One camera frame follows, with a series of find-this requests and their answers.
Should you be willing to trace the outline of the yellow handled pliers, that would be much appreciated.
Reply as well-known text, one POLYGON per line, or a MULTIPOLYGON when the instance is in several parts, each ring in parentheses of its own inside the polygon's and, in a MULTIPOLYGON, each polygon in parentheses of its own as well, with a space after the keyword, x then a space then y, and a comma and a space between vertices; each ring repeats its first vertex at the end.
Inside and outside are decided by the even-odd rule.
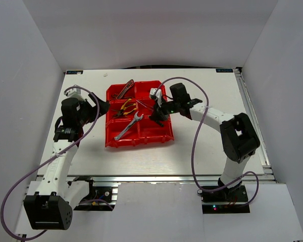
POLYGON ((127 106, 128 106, 128 108, 125 109, 125 113, 124 113, 123 116, 127 116, 127 115, 129 115, 129 114, 131 114, 131 113, 133 113, 134 111, 137 110, 137 108, 136 108, 136 103, 128 103, 127 106))
POLYGON ((132 100, 131 98, 128 98, 128 99, 123 103, 123 105, 121 106, 121 108, 120 108, 119 110, 116 111, 116 110, 114 109, 114 111, 116 111, 116 113, 113 115, 113 118, 119 118, 119 117, 123 116, 124 113, 125 113, 125 109, 128 108, 127 104, 128 104, 131 100, 132 100))

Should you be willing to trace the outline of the silver open-end wrench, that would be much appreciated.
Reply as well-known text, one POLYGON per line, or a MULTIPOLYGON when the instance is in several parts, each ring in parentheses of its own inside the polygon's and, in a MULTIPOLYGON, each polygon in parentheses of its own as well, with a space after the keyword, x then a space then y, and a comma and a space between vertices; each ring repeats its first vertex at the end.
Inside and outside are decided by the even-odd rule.
POLYGON ((123 131, 121 131, 117 136, 114 137, 114 140, 116 140, 116 141, 120 140, 131 129, 131 127, 138 121, 142 120, 143 117, 144 117, 144 114, 139 116, 138 112, 136 112, 133 120, 125 127, 125 129, 123 131))

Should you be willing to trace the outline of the blue handled screwdriver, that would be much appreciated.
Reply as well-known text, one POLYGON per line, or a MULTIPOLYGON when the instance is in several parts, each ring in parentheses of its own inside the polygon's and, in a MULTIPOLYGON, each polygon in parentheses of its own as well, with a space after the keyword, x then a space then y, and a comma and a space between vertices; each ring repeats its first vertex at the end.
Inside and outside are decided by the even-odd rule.
POLYGON ((152 106, 150 106, 150 105, 148 105, 148 104, 146 104, 146 103, 144 103, 144 102, 142 102, 142 101, 140 101, 140 100, 137 100, 137 102, 138 102, 139 104, 141 104, 142 106, 144 106, 145 108, 147 108, 148 110, 150 110, 150 111, 153 111, 153 110, 154 110, 154 108, 153 108, 152 106))

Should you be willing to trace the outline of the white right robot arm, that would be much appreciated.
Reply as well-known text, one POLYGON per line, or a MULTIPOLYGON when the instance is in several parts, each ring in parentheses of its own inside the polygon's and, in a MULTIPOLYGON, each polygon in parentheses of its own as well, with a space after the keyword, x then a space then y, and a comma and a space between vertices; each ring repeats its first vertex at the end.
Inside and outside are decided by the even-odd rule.
POLYGON ((169 115, 179 113, 220 133, 227 159, 218 180, 218 196, 224 201, 230 201, 236 195, 236 188, 241 185, 245 165, 260 146, 248 115, 243 112, 235 115, 225 113, 209 107, 200 99, 192 99, 182 83, 172 85, 170 90, 172 99, 166 101, 160 89, 151 88, 149 97, 155 104, 149 118, 160 125, 169 115))

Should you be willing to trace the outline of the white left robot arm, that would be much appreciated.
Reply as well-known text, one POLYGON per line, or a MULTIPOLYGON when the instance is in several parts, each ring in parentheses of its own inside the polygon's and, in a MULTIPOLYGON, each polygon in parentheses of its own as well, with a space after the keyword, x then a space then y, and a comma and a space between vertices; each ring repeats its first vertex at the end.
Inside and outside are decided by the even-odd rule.
POLYGON ((34 194, 24 199, 24 208, 32 229, 67 230, 72 221, 73 210, 84 199, 92 201, 96 188, 88 179, 67 182, 72 160, 84 136, 83 127, 106 114, 110 104, 95 94, 87 99, 74 92, 61 103, 62 115, 56 121, 53 137, 52 161, 34 194))

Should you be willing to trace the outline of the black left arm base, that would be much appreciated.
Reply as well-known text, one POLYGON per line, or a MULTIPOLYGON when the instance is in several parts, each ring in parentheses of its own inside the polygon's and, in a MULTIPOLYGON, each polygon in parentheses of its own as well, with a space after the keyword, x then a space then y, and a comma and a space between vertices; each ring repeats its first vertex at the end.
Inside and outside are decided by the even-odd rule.
POLYGON ((96 185, 93 180, 89 182, 89 193, 75 207, 75 211, 111 211, 115 205, 112 186, 96 185))

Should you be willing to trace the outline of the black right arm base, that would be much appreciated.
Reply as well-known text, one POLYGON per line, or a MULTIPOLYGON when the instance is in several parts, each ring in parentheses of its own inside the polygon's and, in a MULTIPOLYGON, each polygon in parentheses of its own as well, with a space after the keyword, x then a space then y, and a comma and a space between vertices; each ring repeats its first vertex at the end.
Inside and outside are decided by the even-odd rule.
POLYGON ((246 214, 250 213, 248 195, 244 185, 226 194, 225 190, 206 193, 198 190, 203 214, 246 214))

